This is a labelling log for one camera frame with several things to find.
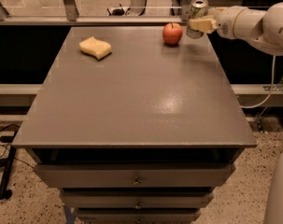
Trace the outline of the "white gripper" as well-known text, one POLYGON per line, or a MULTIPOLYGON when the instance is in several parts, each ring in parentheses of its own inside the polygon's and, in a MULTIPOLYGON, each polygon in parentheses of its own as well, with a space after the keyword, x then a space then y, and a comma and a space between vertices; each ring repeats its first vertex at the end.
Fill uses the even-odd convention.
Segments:
POLYGON ((210 7, 206 16, 189 19, 192 30, 206 34, 216 31, 228 39, 245 39, 248 34, 245 15, 247 7, 210 7))

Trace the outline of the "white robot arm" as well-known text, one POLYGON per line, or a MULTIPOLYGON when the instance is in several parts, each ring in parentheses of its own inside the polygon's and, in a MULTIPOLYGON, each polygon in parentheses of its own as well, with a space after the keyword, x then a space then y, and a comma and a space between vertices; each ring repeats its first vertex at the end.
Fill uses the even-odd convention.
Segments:
MULTIPOLYGON (((204 16, 189 18, 192 30, 227 39, 241 39, 274 57, 283 56, 283 2, 266 11, 248 7, 212 7, 204 16)), ((273 173, 263 224, 283 224, 283 152, 273 173)))

